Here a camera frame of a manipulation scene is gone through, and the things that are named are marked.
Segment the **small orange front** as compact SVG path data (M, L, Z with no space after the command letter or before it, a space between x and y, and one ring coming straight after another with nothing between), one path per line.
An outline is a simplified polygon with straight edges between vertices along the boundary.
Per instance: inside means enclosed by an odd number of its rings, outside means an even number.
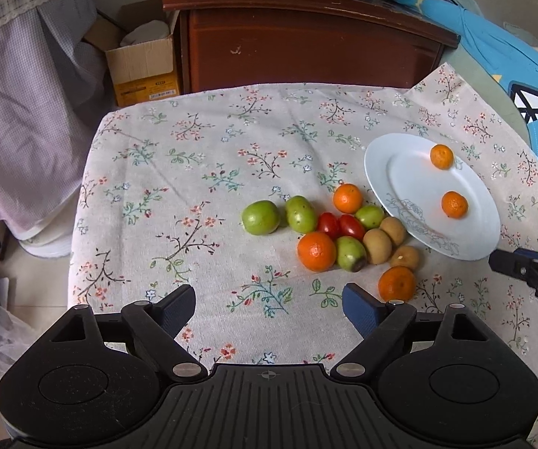
M400 300L410 301L416 293L416 277L412 270L404 266L393 266L381 276L377 289L385 302Z

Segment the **small orange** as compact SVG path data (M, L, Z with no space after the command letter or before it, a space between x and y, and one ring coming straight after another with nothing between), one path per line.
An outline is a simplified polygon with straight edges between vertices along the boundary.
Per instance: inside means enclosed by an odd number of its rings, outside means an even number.
M404 266L393 266L381 276L377 289L385 302L400 300L410 301L416 293L416 277L412 270Z
M352 183L342 183L333 193L333 205L339 212L353 215L363 206L363 193Z
M430 149L429 158L433 166L440 170L448 170L455 163L454 152L450 147L436 144Z

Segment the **brown kiwi front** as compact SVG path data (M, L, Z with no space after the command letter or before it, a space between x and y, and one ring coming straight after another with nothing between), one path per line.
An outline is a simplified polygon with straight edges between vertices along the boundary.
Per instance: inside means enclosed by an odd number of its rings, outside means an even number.
M389 264L394 266L403 266L403 268L416 271L421 265L421 254L413 246L401 245L392 254Z

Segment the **brown kiwi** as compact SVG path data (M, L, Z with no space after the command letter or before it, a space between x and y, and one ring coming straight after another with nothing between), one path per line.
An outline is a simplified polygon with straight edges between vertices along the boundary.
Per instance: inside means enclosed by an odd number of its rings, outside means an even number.
M389 264L394 266L403 266L403 268L416 271L421 265L421 254L413 246L401 245L392 254Z
M394 246L401 246L407 238L407 230L403 223L395 217L383 218L380 222L380 230L385 232L390 237Z
M369 262L372 265L381 265L387 262L392 255L390 237L378 228L366 231L366 234L363 236L363 244L369 256Z

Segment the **green fruit front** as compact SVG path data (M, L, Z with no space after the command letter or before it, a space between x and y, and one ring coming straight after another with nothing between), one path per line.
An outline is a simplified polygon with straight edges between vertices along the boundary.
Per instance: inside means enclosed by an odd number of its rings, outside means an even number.
M356 273L366 265L366 248L356 238L341 236L336 240L336 247L336 262L346 272Z

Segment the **large orange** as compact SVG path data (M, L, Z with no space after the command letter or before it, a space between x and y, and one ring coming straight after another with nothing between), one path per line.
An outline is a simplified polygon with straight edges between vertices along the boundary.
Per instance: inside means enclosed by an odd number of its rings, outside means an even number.
M450 190L441 197L440 207L447 217L462 219L468 213L469 204L461 193Z

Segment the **red tomato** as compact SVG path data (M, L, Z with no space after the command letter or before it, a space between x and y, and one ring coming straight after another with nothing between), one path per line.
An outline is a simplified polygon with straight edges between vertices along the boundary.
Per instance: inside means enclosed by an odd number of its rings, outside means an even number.
M338 223L342 236L350 236L359 241L363 240L363 236L366 234L366 229L356 217L348 214L341 215L338 218Z
M329 212L320 214L318 218L317 230L325 233L333 241L341 236L341 228L338 218Z

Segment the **small green fruit back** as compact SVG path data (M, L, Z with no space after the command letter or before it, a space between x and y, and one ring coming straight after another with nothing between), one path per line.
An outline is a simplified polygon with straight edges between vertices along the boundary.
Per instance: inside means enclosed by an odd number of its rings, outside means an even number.
M385 219L385 211L381 206L365 205L355 212L354 217L366 230L369 230L380 226Z

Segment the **small orange back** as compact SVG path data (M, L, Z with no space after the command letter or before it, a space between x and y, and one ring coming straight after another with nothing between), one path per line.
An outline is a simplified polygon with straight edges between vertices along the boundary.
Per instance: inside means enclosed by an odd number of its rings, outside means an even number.
M333 205L339 212L353 215L363 206L363 193L352 183L342 183L333 193Z

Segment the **white fan base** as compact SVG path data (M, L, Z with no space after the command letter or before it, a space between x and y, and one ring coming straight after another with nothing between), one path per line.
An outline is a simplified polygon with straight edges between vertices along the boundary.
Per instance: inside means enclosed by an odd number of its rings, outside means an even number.
M39 222L19 245L31 256L40 259L59 259L70 255L71 240L77 211L78 193Z

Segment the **white plate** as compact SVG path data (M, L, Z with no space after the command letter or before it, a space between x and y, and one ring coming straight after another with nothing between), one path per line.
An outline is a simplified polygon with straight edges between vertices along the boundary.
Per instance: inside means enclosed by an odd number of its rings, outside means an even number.
M403 133L380 136L369 143L364 171L383 208L398 218L411 236L455 260L482 260L496 249L500 218L485 183L456 158L441 170L430 161L435 144ZM468 201L468 212L453 219L441 207L443 195L456 192Z

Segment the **blue plush pillow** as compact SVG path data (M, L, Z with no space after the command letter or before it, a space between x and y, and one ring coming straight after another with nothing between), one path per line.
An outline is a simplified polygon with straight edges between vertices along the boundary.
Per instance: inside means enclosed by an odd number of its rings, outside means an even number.
M538 157L538 51L508 31L446 0L394 0L460 37L460 44L508 94Z

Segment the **purple checked cloth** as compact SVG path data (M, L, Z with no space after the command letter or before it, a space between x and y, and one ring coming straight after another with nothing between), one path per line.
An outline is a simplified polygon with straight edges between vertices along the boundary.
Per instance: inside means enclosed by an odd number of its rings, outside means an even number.
M92 0L0 0L0 221L38 234L79 189L106 112Z

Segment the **cardboard box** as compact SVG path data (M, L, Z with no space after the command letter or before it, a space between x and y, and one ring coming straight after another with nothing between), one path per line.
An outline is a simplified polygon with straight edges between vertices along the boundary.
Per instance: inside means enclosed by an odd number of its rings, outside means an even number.
M105 54L119 107L180 94L172 37L177 18L162 0L124 5L116 19L98 13L84 40Z

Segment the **brown wooden cabinet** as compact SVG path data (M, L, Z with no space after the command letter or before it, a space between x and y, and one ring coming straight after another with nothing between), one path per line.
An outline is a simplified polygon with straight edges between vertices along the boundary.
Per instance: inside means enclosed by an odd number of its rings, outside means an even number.
M380 0L162 0L186 93L258 83L410 88L460 38Z

